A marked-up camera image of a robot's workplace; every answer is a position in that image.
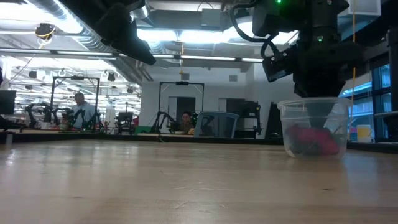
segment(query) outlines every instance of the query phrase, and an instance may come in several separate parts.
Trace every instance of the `chair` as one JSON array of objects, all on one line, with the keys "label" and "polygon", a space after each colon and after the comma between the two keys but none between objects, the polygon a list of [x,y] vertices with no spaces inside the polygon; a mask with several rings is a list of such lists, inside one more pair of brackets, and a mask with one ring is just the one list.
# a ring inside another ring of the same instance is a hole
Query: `chair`
[{"label": "chair", "polygon": [[198,115],[195,134],[197,138],[234,138],[239,116],[219,111],[204,111]]}]

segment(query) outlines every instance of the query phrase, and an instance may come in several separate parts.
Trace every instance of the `red cloth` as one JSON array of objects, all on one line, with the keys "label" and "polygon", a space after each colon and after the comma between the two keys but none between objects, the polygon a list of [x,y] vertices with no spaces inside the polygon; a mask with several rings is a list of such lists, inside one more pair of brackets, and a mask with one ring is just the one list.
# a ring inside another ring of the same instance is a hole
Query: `red cloth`
[{"label": "red cloth", "polygon": [[132,120],[132,123],[133,123],[135,126],[138,126],[138,123],[139,123],[139,116],[136,117],[136,118],[134,118],[134,119]]},{"label": "red cloth", "polygon": [[327,129],[301,128],[292,126],[288,129],[288,134],[299,144],[317,144],[322,155],[336,155],[340,149],[333,139],[332,134]]}]

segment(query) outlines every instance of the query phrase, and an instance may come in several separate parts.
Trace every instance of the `clear plastic container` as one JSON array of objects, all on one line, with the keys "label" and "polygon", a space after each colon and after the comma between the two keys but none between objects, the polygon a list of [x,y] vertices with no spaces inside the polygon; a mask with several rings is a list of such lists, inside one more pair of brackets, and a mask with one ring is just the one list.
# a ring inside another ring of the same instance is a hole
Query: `clear plastic container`
[{"label": "clear plastic container", "polygon": [[345,98],[303,98],[278,103],[284,147],[295,158],[342,158],[347,148]]}]

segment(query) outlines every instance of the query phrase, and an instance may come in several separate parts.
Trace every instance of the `woman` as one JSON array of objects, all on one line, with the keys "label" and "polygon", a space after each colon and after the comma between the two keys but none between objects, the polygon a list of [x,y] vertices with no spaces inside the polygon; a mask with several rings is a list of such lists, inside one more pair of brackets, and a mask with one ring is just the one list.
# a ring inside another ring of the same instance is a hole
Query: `woman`
[{"label": "woman", "polygon": [[182,124],[180,125],[180,131],[184,134],[188,134],[192,128],[195,128],[191,122],[191,112],[186,111],[182,114]]}]

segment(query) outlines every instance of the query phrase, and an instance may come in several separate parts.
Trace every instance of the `person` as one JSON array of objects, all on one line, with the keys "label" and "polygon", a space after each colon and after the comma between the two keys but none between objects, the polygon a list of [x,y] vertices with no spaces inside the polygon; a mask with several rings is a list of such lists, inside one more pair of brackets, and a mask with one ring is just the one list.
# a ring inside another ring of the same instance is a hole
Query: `person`
[{"label": "person", "polygon": [[182,114],[182,124],[180,125],[180,131],[184,134],[188,134],[192,128],[195,128],[191,122],[191,112],[186,111]]},{"label": "person", "polygon": [[[94,116],[94,112],[95,112],[95,106],[87,103],[85,101],[85,96],[84,94],[78,92],[75,94],[75,101],[76,101],[76,105],[72,106],[72,110],[74,112],[74,114],[77,113],[78,110],[83,109],[85,110],[85,119],[86,122],[88,122],[93,116]],[[82,118],[81,115],[79,114],[79,116],[76,119],[75,124],[73,124],[74,128],[81,128],[81,122],[82,122]]]}]

